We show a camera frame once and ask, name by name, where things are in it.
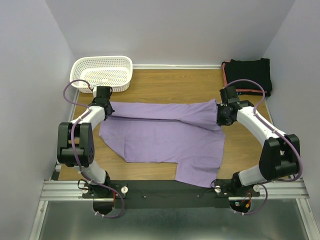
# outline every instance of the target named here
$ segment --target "black fabric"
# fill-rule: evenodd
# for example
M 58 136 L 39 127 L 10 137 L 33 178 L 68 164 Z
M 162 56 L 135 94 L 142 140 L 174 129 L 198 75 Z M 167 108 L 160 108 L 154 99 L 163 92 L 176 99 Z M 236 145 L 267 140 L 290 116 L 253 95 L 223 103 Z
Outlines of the black fabric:
M 256 61 L 237 61 L 223 62 L 224 72 L 227 83 L 238 79 L 249 79 L 260 84 L 266 91 L 266 96 L 271 95 L 272 83 L 270 79 L 270 59 L 261 58 Z M 250 82 L 237 82 L 233 84 L 236 89 L 259 90 L 260 88 Z M 262 95 L 259 92 L 242 91 L 241 94 Z

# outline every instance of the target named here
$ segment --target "white basket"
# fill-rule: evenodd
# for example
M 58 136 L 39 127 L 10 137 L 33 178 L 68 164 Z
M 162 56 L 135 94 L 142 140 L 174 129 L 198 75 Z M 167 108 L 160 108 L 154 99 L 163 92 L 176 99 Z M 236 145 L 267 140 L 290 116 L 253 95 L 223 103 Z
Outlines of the white basket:
M 70 82 L 81 79 L 92 86 L 110 86 L 114 92 L 127 90 L 132 78 L 133 65 L 126 56 L 93 56 L 77 60 L 71 69 Z M 82 93 L 91 93 L 83 81 L 72 84 Z

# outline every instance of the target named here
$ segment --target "lavender fabric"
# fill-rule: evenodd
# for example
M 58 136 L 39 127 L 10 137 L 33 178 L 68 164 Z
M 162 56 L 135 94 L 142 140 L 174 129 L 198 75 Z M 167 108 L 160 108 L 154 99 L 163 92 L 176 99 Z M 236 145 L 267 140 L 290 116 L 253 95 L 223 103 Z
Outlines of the lavender fabric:
M 99 136 L 129 163 L 177 163 L 175 180 L 210 187 L 222 163 L 225 135 L 216 100 L 194 104 L 112 102 Z

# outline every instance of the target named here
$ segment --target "white corner wall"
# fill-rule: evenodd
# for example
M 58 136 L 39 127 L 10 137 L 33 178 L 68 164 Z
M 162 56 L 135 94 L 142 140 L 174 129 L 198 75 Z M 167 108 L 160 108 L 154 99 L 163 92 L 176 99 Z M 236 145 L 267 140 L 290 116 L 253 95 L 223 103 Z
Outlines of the white corner wall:
M 320 1 L 296 0 L 264 57 L 270 58 L 273 121 L 300 139 L 310 205 L 320 228 Z
M 0 6 L 0 239 L 26 240 L 70 114 L 62 91 L 75 58 L 44 0 Z
M 46 0 L 76 58 L 220 65 L 263 56 L 294 0 Z

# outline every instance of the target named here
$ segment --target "wooden table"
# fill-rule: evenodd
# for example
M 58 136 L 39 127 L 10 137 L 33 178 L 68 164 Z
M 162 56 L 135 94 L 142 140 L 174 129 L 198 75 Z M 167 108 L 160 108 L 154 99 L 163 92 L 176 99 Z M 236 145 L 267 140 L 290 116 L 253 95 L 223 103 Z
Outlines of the wooden table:
M 130 87 L 124 92 L 114 92 L 111 101 L 158 104 L 192 104 L 211 99 L 221 101 L 219 90 L 223 88 L 220 69 L 141 69 L 134 70 Z M 93 96 L 80 93 L 78 103 L 89 104 Z M 261 96 L 241 95 L 241 100 L 256 104 Z M 74 117 L 85 108 L 77 106 Z M 270 120 L 265 103 L 258 111 Z M 99 137 L 97 126 L 93 131 L 95 160 L 112 180 L 173 180 L 176 163 L 130 163 L 114 153 Z M 222 166 L 218 178 L 230 179 L 232 174 L 253 167 L 259 162 L 262 146 L 241 124 L 224 126 L 225 145 Z M 81 176 L 72 168 L 61 168 L 59 180 L 78 180 Z

